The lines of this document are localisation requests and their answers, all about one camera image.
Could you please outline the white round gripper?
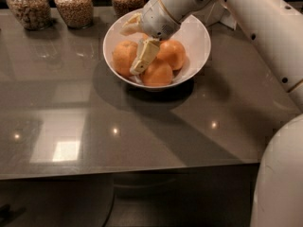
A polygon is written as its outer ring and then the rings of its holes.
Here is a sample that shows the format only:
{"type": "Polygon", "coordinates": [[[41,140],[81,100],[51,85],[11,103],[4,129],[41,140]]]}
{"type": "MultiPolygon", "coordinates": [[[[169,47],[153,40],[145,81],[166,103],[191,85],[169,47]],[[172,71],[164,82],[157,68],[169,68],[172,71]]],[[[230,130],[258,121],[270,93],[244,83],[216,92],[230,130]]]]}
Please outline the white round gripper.
{"type": "Polygon", "coordinates": [[[180,29],[180,26],[181,24],[169,15],[161,0],[149,0],[141,14],[137,12],[132,15],[123,24],[120,33],[129,36],[143,30],[150,37],[139,40],[130,73],[132,75],[143,73],[160,50],[159,40],[170,39],[180,29]]]}

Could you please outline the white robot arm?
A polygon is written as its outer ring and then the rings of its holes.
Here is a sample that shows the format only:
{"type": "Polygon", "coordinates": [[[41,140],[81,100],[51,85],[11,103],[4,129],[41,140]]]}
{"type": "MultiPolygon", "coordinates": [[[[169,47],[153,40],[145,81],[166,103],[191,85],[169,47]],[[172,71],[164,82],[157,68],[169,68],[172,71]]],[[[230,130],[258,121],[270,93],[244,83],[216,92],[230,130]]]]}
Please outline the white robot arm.
{"type": "MultiPolygon", "coordinates": [[[[150,0],[121,28],[142,32],[131,72],[155,58],[155,48],[210,0],[150,0]]],[[[303,14],[283,0],[219,0],[281,83],[293,102],[303,101],[303,14]]],[[[303,227],[303,114],[283,126],[263,153],[255,186],[250,227],[303,227]]]]}

